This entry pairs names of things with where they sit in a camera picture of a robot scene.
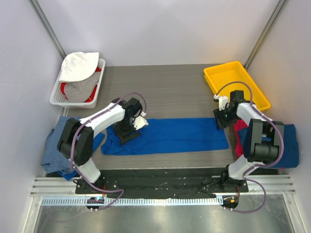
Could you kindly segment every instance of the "yellow bin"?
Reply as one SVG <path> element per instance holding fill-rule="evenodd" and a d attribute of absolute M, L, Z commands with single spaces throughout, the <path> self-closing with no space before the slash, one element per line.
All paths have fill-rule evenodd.
<path fill-rule="evenodd" d="M 216 94 L 217 91 L 227 83 L 233 81 L 242 81 L 248 84 L 252 89 L 253 102 L 256 104 L 259 110 L 264 111 L 271 107 L 271 104 L 267 98 L 263 95 L 261 90 L 257 87 L 256 83 L 252 80 L 251 76 L 249 76 L 245 68 L 238 61 L 205 68 L 204 76 L 214 94 Z M 246 100 L 250 100 L 250 93 L 248 88 L 241 83 L 234 83 L 225 87 L 219 93 L 219 95 L 228 96 L 230 98 L 230 92 L 234 90 L 244 91 L 244 98 Z"/>

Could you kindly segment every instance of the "metal pole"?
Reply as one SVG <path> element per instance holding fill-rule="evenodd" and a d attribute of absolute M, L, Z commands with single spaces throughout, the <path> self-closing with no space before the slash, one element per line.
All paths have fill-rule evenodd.
<path fill-rule="evenodd" d="M 268 37 L 272 27 L 274 26 L 276 20 L 278 19 L 279 15 L 281 14 L 282 10 L 284 9 L 286 3 L 288 0 L 279 0 L 276 4 L 276 7 L 274 8 L 268 22 L 263 28 L 263 31 L 261 32 L 260 37 L 258 38 L 251 54 L 249 55 L 246 63 L 245 63 L 245 69 L 248 69 L 249 66 L 252 64 L 254 58 L 256 57 L 257 53 L 259 52 L 261 46 L 263 45 L 264 41 Z"/>
<path fill-rule="evenodd" d="M 38 1 L 37 0 L 29 0 L 29 3 L 33 7 L 33 9 L 34 9 L 36 15 L 38 16 L 39 20 L 41 21 L 45 31 L 49 35 L 49 37 L 50 37 L 52 43 L 54 44 L 57 52 L 59 53 L 61 58 L 64 59 L 66 57 L 66 53 L 65 53 L 62 45 L 58 41 L 57 36 L 56 36 L 53 28 L 51 27 L 48 19 L 46 18 L 45 14 L 43 13 L 43 10 L 41 9 Z"/>

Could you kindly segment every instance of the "white wall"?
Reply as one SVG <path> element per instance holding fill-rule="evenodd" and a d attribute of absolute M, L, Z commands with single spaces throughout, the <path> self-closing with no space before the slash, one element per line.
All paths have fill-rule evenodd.
<path fill-rule="evenodd" d="M 39 0 L 66 53 L 108 66 L 245 63 L 277 0 Z"/>
<path fill-rule="evenodd" d="M 311 219 L 311 1 L 291 0 L 249 69 L 270 101 L 269 116 L 297 129 L 300 165 L 290 169 L 306 220 Z"/>
<path fill-rule="evenodd" d="M 18 232 L 60 108 L 49 96 L 61 59 L 26 0 L 0 8 L 0 226 Z"/>

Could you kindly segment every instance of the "laundry basket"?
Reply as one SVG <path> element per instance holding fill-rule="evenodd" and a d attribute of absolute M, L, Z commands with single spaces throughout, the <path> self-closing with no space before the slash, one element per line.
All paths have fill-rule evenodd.
<path fill-rule="evenodd" d="M 248 84 L 252 89 L 253 101 L 260 111 L 267 110 L 271 107 L 271 104 L 267 98 L 258 88 L 251 76 L 249 76 L 242 64 L 238 61 L 205 68 L 204 74 L 205 79 L 214 94 L 216 94 L 220 88 L 222 88 L 227 83 L 233 81 L 242 81 Z M 250 93 L 248 88 L 241 83 L 234 83 L 225 87 L 219 93 L 219 95 L 230 97 L 230 92 L 234 90 L 244 91 L 244 98 L 246 100 L 250 100 Z"/>
<path fill-rule="evenodd" d="M 56 83 L 54 85 L 54 88 L 53 88 L 53 91 L 51 94 L 51 97 L 50 97 L 50 103 L 54 104 L 54 105 L 62 106 L 64 108 L 95 108 L 99 89 L 100 89 L 101 83 L 102 83 L 105 63 L 106 63 L 105 60 L 102 58 L 100 58 L 98 60 L 98 66 L 102 69 L 102 71 L 101 71 L 101 74 L 100 74 L 100 77 L 99 77 L 99 80 L 97 83 L 97 88 L 96 88 L 94 99 L 91 102 L 85 102 L 85 103 L 70 103 L 70 102 L 68 102 L 65 95 L 60 91 L 61 83 L 58 81 L 59 76 L 60 76 L 60 72 L 59 72 Z"/>

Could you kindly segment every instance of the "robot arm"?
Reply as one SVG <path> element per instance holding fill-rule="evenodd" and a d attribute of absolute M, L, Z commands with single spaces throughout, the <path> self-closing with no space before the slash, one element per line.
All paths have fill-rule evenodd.
<path fill-rule="evenodd" d="M 119 99 L 113 100 L 106 108 L 89 117 L 80 120 L 70 118 L 64 127 L 57 145 L 57 149 L 65 157 L 70 159 L 74 134 L 83 123 L 91 120 L 81 130 L 79 139 L 76 141 L 73 158 L 75 166 L 78 167 L 83 176 L 91 183 L 95 183 L 101 174 L 91 158 L 93 153 L 93 138 L 99 132 L 113 125 L 114 131 L 119 136 L 121 144 L 124 144 L 138 137 L 140 134 L 137 130 L 148 125 L 147 121 L 141 116 L 145 113 L 142 111 L 142 105 L 139 100 L 135 98 L 131 98 L 129 101 L 122 100 L 113 107 L 118 100 Z"/>
<path fill-rule="evenodd" d="M 214 110 L 218 129 L 233 125 L 238 119 L 242 119 L 248 125 L 243 145 L 244 154 L 236 162 L 228 165 L 221 174 L 223 187 L 233 191 L 248 174 L 278 158 L 281 139 L 262 114 L 259 114 L 261 112 L 256 106 L 252 107 L 250 102 L 244 99 L 243 91 L 232 91 L 230 102 L 225 96 L 215 96 L 214 99 L 219 102 L 219 108 Z M 283 136 L 284 124 L 279 121 L 273 122 Z"/>

